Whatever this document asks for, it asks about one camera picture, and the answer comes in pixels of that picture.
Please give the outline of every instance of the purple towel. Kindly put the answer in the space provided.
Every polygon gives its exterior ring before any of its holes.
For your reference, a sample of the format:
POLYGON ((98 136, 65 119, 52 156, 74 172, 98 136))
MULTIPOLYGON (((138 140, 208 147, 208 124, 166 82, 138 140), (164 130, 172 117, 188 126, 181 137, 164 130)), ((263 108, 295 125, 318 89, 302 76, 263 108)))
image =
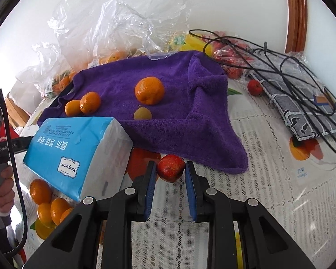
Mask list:
POLYGON ((90 91, 101 96, 94 116, 115 117, 135 147, 173 153, 214 169, 239 174, 248 167, 246 152, 234 133, 227 106, 227 78, 219 64, 196 51, 179 52, 152 61, 146 56, 125 59, 79 72, 74 91, 47 108, 39 122, 65 117, 67 101, 90 91), (163 100, 147 106, 152 120, 133 120, 140 105, 134 87, 145 77, 159 78, 163 100))

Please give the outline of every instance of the black cable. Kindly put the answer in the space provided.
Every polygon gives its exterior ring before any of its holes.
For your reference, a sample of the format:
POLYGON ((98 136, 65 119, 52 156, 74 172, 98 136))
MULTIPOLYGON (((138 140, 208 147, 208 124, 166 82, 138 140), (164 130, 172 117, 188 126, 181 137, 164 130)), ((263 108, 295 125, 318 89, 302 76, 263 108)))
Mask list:
POLYGON ((5 104, 4 100, 2 99, 2 97, 0 97, 0 109, 1 109, 1 112, 2 112, 2 117, 4 119, 4 128, 5 128, 5 134, 6 134, 7 150, 9 151, 9 157, 10 157, 11 165, 13 167, 13 177, 14 177, 14 180, 15 180, 15 185, 16 185, 16 188, 17 188, 17 193, 18 193, 18 196, 19 196, 21 210, 22 210, 22 216, 23 216, 23 221, 24 221, 24 231, 23 231, 22 239, 21 239, 20 243, 17 245, 16 248, 14 248, 10 252, 7 252, 7 253, 4 254, 4 256, 6 258, 12 258, 20 252, 20 250, 24 247, 24 245, 26 243, 26 239, 27 239, 27 236, 28 236, 28 217, 27 217, 27 214, 26 214, 24 198, 22 196, 22 191, 21 191, 20 181, 19 181, 19 175, 17 174, 15 156, 14 156, 14 153, 13 153, 13 143, 11 141, 9 117, 8 117, 8 114, 7 114, 6 104, 5 104))
POLYGON ((198 37, 200 39, 203 39, 204 41, 207 41, 206 45, 203 48, 203 53, 212 61, 217 62, 221 65, 225 65, 227 67, 232 67, 232 68, 238 68, 238 69, 245 69, 245 70, 249 70, 249 71, 253 71, 255 73, 257 73, 257 75, 261 78, 263 78, 265 80, 265 82, 267 82, 269 85, 271 85, 273 88, 275 88, 277 91, 281 92, 282 94, 287 95, 288 97, 290 97, 294 102, 296 102, 296 104, 300 107, 300 109, 302 110, 302 112, 304 113, 306 120, 308 121, 308 123, 310 124, 310 126, 313 128, 314 132, 316 133, 317 136, 320 136, 323 141, 327 144, 327 146, 334 152, 336 153, 336 149, 327 141, 327 139, 325 138, 324 135, 322 135, 322 133, 320 132, 320 130, 318 129, 318 127, 315 125, 315 123, 312 121, 312 119, 310 118, 310 116, 314 116, 314 118, 321 124, 322 128, 327 132, 327 134, 329 136, 331 136, 332 140, 336 143, 336 137, 335 135, 333 135, 330 132, 330 128, 328 128, 322 121, 321 118, 318 115, 322 115, 325 116, 328 119, 328 122, 331 124, 331 127, 335 126, 336 127, 336 121, 331 119, 331 116, 336 115, 336 97, 330 92, 330 90, 326 87, 324 87, 324 90, 320 87, 320 85, 316 82, 316 76, 314 75, 314 73, 302 62, 300 62, 296 57, 291 56, 291 55, 286 55, 286 54, 282 54, 279 52, 275 52, 273 50, 270 50, 267 48, 267 43, 265 43, 264 47, 263 46, 259 46, 258 44, 255 44, 251 41, 248 41, 246 39, 242 39, 242 38, 238 38, 238 37, 233 37, 233 36, 219 36, 216 33, 209 31, 209 30, 204 30, 204 29, 192 29, 189 31, 189 34, 194 36, 194 37, 198 37), (210 33, 212 35, 214 35, 215 38, 210 38, 210 37, 204 37, 204 36, 200 36, 197 35, 195 33, 193 33, 193 31, 199 31, 199 32, 207 32, 210 33), (248 44, 249 47, 253 46, 254 49, 247 49, 244 47, 241 47, 239 45, 237 45, 236 43, 231 42, 231 40, 236 40, 236 41, 243 41, 246 44, 248 44), (225 46, 229 46, 235 53, 236 55, 242 59, 245 63, 245 65, 236 65, 236 64, 231 64, 231 63, 226 63, 224 61, 220 61, 218 59, 215 59, 214 57, 210 57, 207 53, 206 53, 206 48, 212 44, 213 42, 217 42, 220 44, 223 44, 225 46), (266 58, 267 61, 265 61, 264 59, 262 59, 261 57, 259 57, 256 53, 258 53, 259 55, 261 55, 261 53, 264 53, 264 56, 266 58), (269 58, 269 55, 274 55, 276 57, 279 57, 280 59, 282 59, 282 62, 280 63, 279 68, 277 68, 274 63, 271 61, 271 59, 269 58), (264 65, 266 65, 268 67, 268 69, 260 69, 257 67, 253 67, 250 62, 248 61, 247 58, 252 59, 253 61, 260 61, 262 62, 264 65), (290 63, 296 63, 297 66, 300 68, 300 70, 303 70, 310 79, 312 79, 312 83, 307 82, 301 78, 295 77, 293 75, 290 74, 286 74, 282 71, 282 68, 284 66, 285 63, 290 62, 290 63), (284 84, 286 85, 287 89, 289 90, 288 92, 286 92, 285 90, 283 90, 282 88, 280 88, 278 85, 274 84, 273 82, 269 81, 269 79, 267 79, 264 75, 261 74, 261 72, 265 72, 265 73, 274 73, 277 74, 281 77, 282 81, 284 82, 284 84), (314 88, 316 88, 317 90, 319 90, 319 92, 321 94, 324 94, 326 99, 329 102, 329 105, 332 108, 332 112, 328 113, 327 111, 323 110, 322 108, 320 108, 318 105, 314 104, 313 102, 311 102, 310 98, 308 98, 298 87, 295 86, 295 84, 293 82, 291 82, 289 80, 289 78, 293 78, 294 80, 298 80, 302 83, 305 83, 307 85, 310 85, 314 88))

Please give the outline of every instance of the blue tissue package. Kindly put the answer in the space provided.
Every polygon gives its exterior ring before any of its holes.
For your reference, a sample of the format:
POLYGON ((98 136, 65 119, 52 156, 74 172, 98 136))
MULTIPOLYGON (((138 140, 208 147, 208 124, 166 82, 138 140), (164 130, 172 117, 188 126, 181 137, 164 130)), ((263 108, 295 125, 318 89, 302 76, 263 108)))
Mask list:
POLYGON ((76 201, 119 191, 133 143, 113 117, 45 120, 33 137, 24 164, 76 201))

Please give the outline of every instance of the finger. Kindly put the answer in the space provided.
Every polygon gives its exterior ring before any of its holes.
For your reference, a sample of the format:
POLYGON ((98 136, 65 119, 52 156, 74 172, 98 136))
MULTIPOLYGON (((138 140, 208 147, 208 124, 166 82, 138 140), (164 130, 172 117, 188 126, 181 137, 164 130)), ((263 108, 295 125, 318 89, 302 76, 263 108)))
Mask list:
POLYGON ((15 192, 13 190, 10 190, 9 193, 0 197, 0 208, 10 203, 11 201, 13 201, 14 197, 15 197, 15 192))
POLYGON ((0 186, 0 197, 9 193, 11 189, 13 189, 13 180, 6 179, 0 186))
POLYGON ((13 208, 13 205, 14 205, 14 202, 12 200, 9 203, 5 204, 3 207, 0 207, 0 211, 2 213, 7 213, 11 210, 11 208, 13 208))
POLYGON ((4 179, 9 179, 13 176, 13 167, 9 166, 1 171, 1 177, 4 179))

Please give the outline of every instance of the white wall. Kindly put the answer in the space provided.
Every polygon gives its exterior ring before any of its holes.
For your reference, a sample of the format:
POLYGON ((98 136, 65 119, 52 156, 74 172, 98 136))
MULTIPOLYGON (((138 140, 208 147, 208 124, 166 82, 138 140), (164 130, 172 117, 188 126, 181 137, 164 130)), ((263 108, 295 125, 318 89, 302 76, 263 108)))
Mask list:
POLYGON ((321 0, 307 0, 305 55, 311 70, 336 96, 336 17, 321 0))
MULTIPOLYGON (((38 63, 31 50, 41 41, 55 43, 47 25, 60 0, 21 0, 0 28, 0 88, 7 94, 15 75, 38 63)), ((287 0, 190 0, 191 28, 225 30, 259 44, 284 51, 287 0)))

